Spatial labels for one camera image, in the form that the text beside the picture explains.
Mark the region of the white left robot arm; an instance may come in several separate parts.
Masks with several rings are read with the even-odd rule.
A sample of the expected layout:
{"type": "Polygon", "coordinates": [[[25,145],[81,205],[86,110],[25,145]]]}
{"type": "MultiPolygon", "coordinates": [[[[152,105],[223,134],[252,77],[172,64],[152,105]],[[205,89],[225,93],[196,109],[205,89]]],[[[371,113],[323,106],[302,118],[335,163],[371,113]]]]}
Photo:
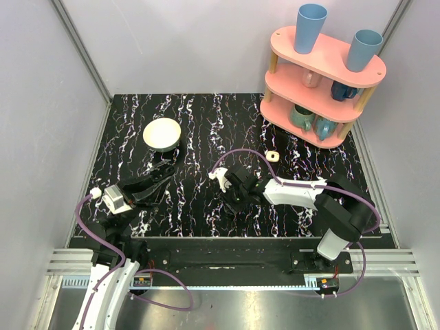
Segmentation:
{"type": "Polygon", "coordinates": [[[84,247],[93,254],[89,284],[74,329],[115,329],[131,281],[149,264],[147,243],[132,239],[127,228],[140,211],[156,207],[170,179],[150,174],[105,189],[95,187],[76,206],[76,222],[86,234],[84,247]],[[88,226],[80,213],[83,205],[94,199],[102,200],[110,216],[88,226]]]}

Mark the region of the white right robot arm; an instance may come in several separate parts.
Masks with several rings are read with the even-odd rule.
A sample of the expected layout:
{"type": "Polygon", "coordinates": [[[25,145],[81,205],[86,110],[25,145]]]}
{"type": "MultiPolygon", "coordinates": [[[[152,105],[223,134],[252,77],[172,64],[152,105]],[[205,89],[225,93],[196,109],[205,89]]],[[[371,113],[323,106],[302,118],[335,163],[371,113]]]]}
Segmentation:
{"type": "Polygon", "coordinates": [[[290,205],[317,212],[327,231],[321,238],[312,264],[319,272],[336,266],[337,257],[366,232],[371,219],[379,219],[374,203],[346,177],[298,181],[280,177],[261,177],[241,166],[217,168],[209,173],[218,181],[220,196],[234,214],[246,205],[290,205]]]}

